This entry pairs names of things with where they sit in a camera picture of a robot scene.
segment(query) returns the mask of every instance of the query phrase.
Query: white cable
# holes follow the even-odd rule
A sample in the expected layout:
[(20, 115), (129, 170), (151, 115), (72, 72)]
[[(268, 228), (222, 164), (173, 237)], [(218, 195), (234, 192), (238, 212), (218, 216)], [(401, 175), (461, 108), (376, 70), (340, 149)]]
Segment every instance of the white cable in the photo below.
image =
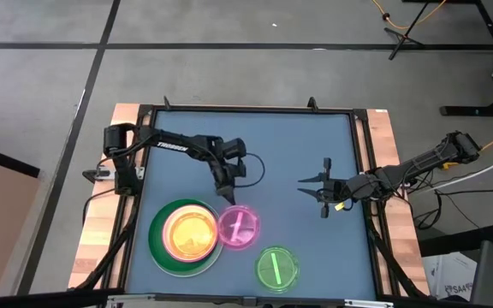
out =
[(432, 191), (434, 191), (434, 190), (436, 190), (436, 189), (441, 189), (441, 188), (443, 188), (443, 187), (447, 187), (447, 186), (450, 186), (450, 185), (454, 185), (454, 184), (459, 183), (459, 182), (461, 182), (461, 181), (465, 181), (465, 180), (469, 180), (469, 179), (471, 179), (471, 178), (474, 178), (475, 176), (481, 175), (481, 174), (483, 174), (484, 172), (486, 172), (486, 171), (490, 171), (490, 170), (492, 170), (492, 169), (493, 169), (493, 165), (489, 166), (489, 167), (488, 167), (488, 168), (486, 168), (486, 169), (483, 169), (483, 170), (478, 171), (476, 174), (468, 175), (468, 176), (466, 176), (466, 177), (462, 177), (462, 178), (460, 178), (460, 179), (458, 179), (458, 180), (451, 181), (451, 182), (448, 182), (448, 183), (444, 183), (444, 184), (442, 184), (441, 186), (433, 187), (433, 188), (431, 188), (431, 189), (426, 189), (426, 190), (424, 190), (423, 192), (420, 192), (420, 193), (428, 193), (428, 192), (432, 192)]

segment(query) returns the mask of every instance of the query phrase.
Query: blue tabletop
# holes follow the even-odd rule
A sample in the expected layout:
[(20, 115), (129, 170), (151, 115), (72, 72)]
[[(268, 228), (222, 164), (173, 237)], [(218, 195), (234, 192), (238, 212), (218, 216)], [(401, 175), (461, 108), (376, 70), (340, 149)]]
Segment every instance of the blue tabletop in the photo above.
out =
[[(216, 195), (206, 163), (179, 152), (152, 148), (127, 293), (376, 298), (361, 205), (356, 204), (348, 212), (331, 209), (330, 217), (322, 219), (320, 204), (296, 190), (321, 187), (320, 183), (300, 184), (298, 180), (322, 171), (324, 157), (332, 158), (333, 178), (356, 174), (346, 115), (158, 111), (156, 128), (185, 135), (216, 135), (224, 141), (242, 138), (247, 151), (260, 155), (266, 166), (265, 178), (254, 187), (236, 189), (235, 198), (237, 204), (246, 204), (258, 212), (261, 233), (256, 243), (244, 251), (224, 248), (214, 265), (200, 275), (179, 278), (162, 272), (148, 247), (148, 230), (157, 212), (181, 198), (204, 201), (219, 212), (228, 204)], [(247, 177), (238, 179), (237, 185), (251, 183), (261, 174), (256, 158), (246, 157), (244, 162)], [(260, 252), (274, 245), (288, 248), (300, 266), (297, 284), (282, 294), (266, 291), (254, 274)]]

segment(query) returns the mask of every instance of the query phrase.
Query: metal bracket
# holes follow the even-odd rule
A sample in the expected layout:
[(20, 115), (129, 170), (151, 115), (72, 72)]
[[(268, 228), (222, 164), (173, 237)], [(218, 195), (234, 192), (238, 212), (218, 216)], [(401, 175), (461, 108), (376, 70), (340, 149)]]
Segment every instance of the metal bracket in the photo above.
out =
[(170, 111), (170, 102), (166, 96), (163, 96), (164, 109)]
[(354, 109), (353, 114), (361, 121), (368, 121), (368, 113), (366, 110)]
[(153, 105), (141, 104), (140, 107), (138, 108), (138, 117), (144, 118), (144, 116), (150, 115), (152, 108), (153, 108)]
[(258, 305), (258, 299), (255, 297), (244, 297), (242, 305), (247, 307), (256, 307)]
[[(144, 167), (136, 167), (136, 177), (138, 180), (144, 180)], [(110, 170), (108, 167), (102, 165), (98, 169), (98, 172), (94, 175), (95, 181), (113, 181), (116, 179), (116, 171)]]
[(155, 294), (124, 294), (124, 295), (108, 296), (107, 304), (113, 306), (115, 304), (145, 302), (145, 301), (154, 301), (154, 300), (155, 300)]
[(314, 97), (310, 97), (309, 101), (307, 101), (307, 108), (311, 108), (313, 112), (318, 112), (317, 101)]
[(355, 308), (393, 308), (393, 303), (377, 302), (371, 300), (345, 299), (346, 307)]

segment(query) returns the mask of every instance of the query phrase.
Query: yellow tag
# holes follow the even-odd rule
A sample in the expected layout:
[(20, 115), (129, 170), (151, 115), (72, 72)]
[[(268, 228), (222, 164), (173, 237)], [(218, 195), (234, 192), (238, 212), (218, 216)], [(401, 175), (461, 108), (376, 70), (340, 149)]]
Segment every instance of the yellow tag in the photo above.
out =
[(343, 209), (344, 207), (346, 207), (346, 205), (343, 202), (341, 202), (339, 204), (336, 204), (336, 206), (334, 208), (336, 209), (336, 211), (339, 211), (339, 210)]

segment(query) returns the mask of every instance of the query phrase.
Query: tripod leg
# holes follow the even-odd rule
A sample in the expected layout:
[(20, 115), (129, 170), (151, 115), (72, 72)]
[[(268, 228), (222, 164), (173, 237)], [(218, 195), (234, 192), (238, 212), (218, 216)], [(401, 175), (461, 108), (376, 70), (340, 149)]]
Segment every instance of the tripod leg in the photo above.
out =
[(415, 39), (412, 39), (412, 38), (407, 38), (405, 37), (405, 39), (408, 41), (408, 42), (412, 42), (414, 44), (418, 44), (420, 46), (423, 46), (423, 44), (421, 44), (419, 41), (415, 40)]
[[(418, 22), (419, 17), (421, 17), (421, 15), (424, 13), (424, 11), (425, 11), (425, 9), (427, 8), (428, 5), (429, 5), (429, 1), (425, 2), (424, 7), (421, 8), (421, 10), (419, 11), (418, 15), (416, 16), (416, 18), (414, 19), (414, 21), (412, 22), (412, 24), (408, 28), (407, 32), (404, 33), (404, 34), (399, 34), (401, 36), (401, 41), (399, 41), (399, 43), (397, 44), (397, 46), (395, 46), (395, 48), (393, 49), (393, 52), (391, 52), (391, 55), (389, 55), (389, 60), (393, 60), (395, 58), (395, 55), (397, 54), (397, 52), (399, 51), (399, 49), (401, 48), (401, 46), (404, 44), (404, 41), (405, 40), (408, 40), (408, 41), (413, 42), (413, 43), (418, 44), (418, 45), (423, 45), (420, 42), (418, 42), (417, 40), (414, 40), (414, 39), (409, 38), (408, 37), (408, 34), (410, 34), (410, 32), (412, 31), (412, 29), (414, 28), (414, 26), (416, 26), (416, 23)], [(390, 29), (385, 30), (385, 31), (388, 32), (388, 33), (397, 34), (395, 31), (390, 30)]]
[(409, 37), (405, 36), (405, 35), (404, 35), (404, 34), (402, 34), (402, 33), (398, 33), (398, 32), (397, 32), (397, 31), (395, 31), (395, 30), (391, 30), (391, 29), (389, 29), (388, 27), (385, 27), (383, 30), (384, 30), (386, 33), (391, 33), (391, 34), (394, 34), (394, 35), (395, 35), (398, 39), (404, 38), (404, 39), (405, 39), (405, 40), (407, 40), (408, 42), (412, 42), (412, 43), (418, 44), (418, 45), (420, 45), (420, 46), (423, 46), (423, 44), (422, 44), (422, 43), (420, 43), (419, 41), (417, 41), (417, 40), (415, 40), (415, 39), (413, 39), (413, 38), (409, 38)]
[(395, 46), (395, 48), (393, 49), (393, 51), (389, 55), (389, 60), (395, 59), (395, 55), (397, 54), (397, 52), (399, 52), (399, 49), (404, 44), (405, 40), (406, 40), (405, 37), (401, 37), (401, 41), (399, 41), (399, 43)]

